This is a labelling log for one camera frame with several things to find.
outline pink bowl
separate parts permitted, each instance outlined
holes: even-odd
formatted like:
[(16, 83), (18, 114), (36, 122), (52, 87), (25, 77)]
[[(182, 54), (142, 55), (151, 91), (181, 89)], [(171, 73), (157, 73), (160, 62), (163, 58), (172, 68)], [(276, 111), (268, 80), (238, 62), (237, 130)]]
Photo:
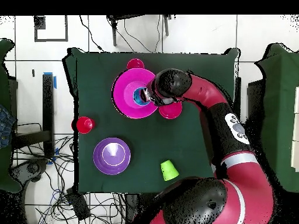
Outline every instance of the pink bowl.
[(112, 86), (112, 101), (117, 110), (128, 118), (145, 118), (151, 115), (157, 107), (153, 102), (139, 105), (134, 100), (134, 93), (140, 88), (145, 88), (155, 75), (140, 68), (132, 68), (123, 72)]

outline dark green table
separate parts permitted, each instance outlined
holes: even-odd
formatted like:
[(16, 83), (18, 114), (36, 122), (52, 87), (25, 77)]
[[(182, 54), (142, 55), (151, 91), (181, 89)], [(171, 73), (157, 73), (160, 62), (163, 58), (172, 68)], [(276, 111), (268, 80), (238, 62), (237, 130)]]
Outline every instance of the dark green table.
[[(167, 68), (191, 70), (196, 75), (220, 84), (234, 93), (234, 62), (237, 49), (219, 54), (133, 54), (84, 53), (68, 50), (64, 59), (71, 92), (78, 92), (79, 115), (93, 118), (96, 128), (79, 135), (80, 192), (150, 193), (162, 191), (187, 176), (213, 176), (201, 133), (198, 109), (183, 103), (181, 115), (166, 120), (158, 110), (151, 116), (132, 120), (113, 107), (111, 87), (132, 58), (139, 58), (145, 68), (158, 73)], [(124, 140), (131, 149), (128, 168), (115, 176), (101, 173), (93, 164), (95, 146), (107, 137)], [(170, 159), (180, 175), (165, 182), (160, 164)]]

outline red cup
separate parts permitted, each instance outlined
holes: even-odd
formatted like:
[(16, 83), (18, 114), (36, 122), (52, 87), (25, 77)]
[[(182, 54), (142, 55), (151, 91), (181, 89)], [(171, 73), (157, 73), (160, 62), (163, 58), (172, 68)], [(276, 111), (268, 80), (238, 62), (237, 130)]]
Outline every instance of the red cup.
[(178, 117), (182, 112), (182, 102), (173, 102), (170, 105), (159, 107), (159, 113), (169, 120)]
[(127, 64), (127, 69), (132, 69), (132, 68), (144, 69), (144, 64), (140, 59), (133, 58), (133, 59), (129, 60), (129, 62)]
[(88, 117), (79, 117), (76, 127), (79, 133), (87, 134), (95, 127), (95, 121)]

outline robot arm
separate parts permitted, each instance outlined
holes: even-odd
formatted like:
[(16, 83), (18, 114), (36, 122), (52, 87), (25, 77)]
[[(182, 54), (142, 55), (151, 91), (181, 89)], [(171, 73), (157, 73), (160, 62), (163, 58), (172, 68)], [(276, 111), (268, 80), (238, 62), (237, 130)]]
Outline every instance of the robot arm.
[[(186, 222), (183, 216), (186, 211), (193, 211), (191, 218), (209, 215), (209, 220), (199, 220), (196, 224), (211, 224), (211, 221), (212, 224), (264, 224), (269, 221), (273, 212), (272, 188), (256, 160), (244, 128), (214, 83), (177, 69), (166, 69), (147, 85), (141, 98), (153, 101), (157, 106), (178, 101), (189, 101), (196, 105), (210, 165), (215, 178), (219, 179), (178, 181), (171, 190), (167, 188), (166, 192), (157, 197), (157, 205), (167, 197), (180, 195), (179, 199), (168, 203), (164, 207), (164, 213), (163, 210), (154, 210), (154, 215), (157, 213), (157, 216), (152, 224), (171, 219), (169, 212), (174, 210), (171, 214), (177, 215), (177, 218), (180, 215), (180, 223)], [(224, 192), (225, 199), (215, 198), (214, 195), (223, 195)], [(196, 197), (195, 205), (190, 206)], [(203, 201), (205, 197), (213, 198), (213, 202), (220, 207), (213, 211), (209, 202)], [(205, 209), (204, 213), (199, 214), (200, 209)], [(178, 223), (175, 220), (168, 221), (169, 224), (175, 224), (174, 222)]]

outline power strip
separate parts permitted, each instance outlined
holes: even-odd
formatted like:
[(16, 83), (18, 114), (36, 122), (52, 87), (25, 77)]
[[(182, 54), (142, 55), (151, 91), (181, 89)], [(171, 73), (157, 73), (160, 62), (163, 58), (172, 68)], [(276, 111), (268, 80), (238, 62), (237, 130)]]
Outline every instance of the power strip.
[(79, 221), (89, 218), (91, 211), (88, 208), (86, 200), (83, 194), (73, 192), (72, 187), (67, 189), (67, 195), (65, 196), (70, 205), (74, 207), (74, 211)]

